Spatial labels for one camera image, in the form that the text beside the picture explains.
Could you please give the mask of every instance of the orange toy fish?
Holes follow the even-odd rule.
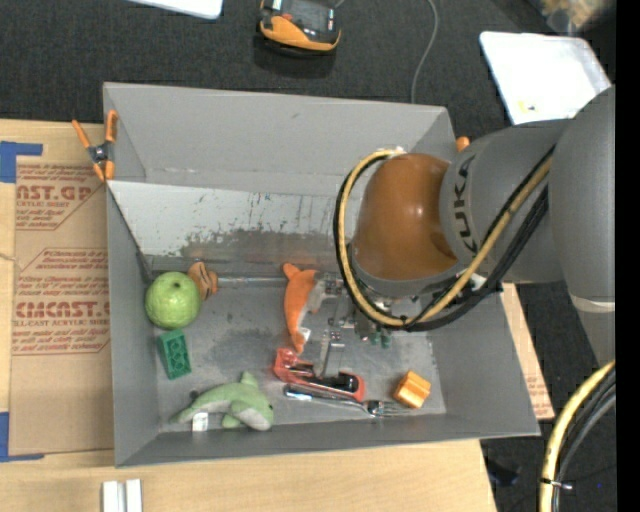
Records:
[[[200,292],[200,299],[203,301],[218,291],[218,275],[211,270],[207,270],[201,261],[191,265],[187,275],[196,283]]]
[[[289,282],[284,293],[284,314],[291,341],[298,354],[302,354],[309,332],[300,327],[307,312],[316,313],[320,309],[322,293],[315,279],[316,270],[300,270],[291,263],[285,263],[282,270]]]

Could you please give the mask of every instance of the orange device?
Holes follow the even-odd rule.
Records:
[[[292,55],[331,53],[341,35],[327,0],[262,0],[258,26],[269,46]]]
[[[105,141],[99,146],[92,146],[82,125],[75,119],[71,121],[80,142],[91,157],[93,170],[98,178],[100,178],[100,181],[104,181],[105,179],[112,180],[115,174],[113,161],[109,159],[109,150],[111,146],[115,144],[116,138],[118,137],[118,120],[118,113],[115,110],[110,110],[105,122]]]
[[[278,349],[273,373],[282,382],[300,384],[307,391],[317,391],[334,398],[362,402],[366,395],[364,379],[360,375],[340,370],[331,377],[318,377],[313,363],[300,359],[290,348]]]

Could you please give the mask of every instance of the orange block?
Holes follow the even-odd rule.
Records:
[[[414,409],[419,409],[431,393],[431,383],[409,370],[396,388],[393,398]]]

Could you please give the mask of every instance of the white paper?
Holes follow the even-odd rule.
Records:
[[[611,86],[577,37],[483,32],[480,45],[513,124],[572,118]]]
[[[220,16],[223,0],[129,0],[137,4],[160,7],[170,11],[214,20]]]

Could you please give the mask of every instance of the white label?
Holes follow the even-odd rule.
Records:
[[[161,9],[214,20],[222,12],[223,0],[129,0]]]
[[[198,412],[191,423],[192,432],[205,432],[209,428],[209,413]]]

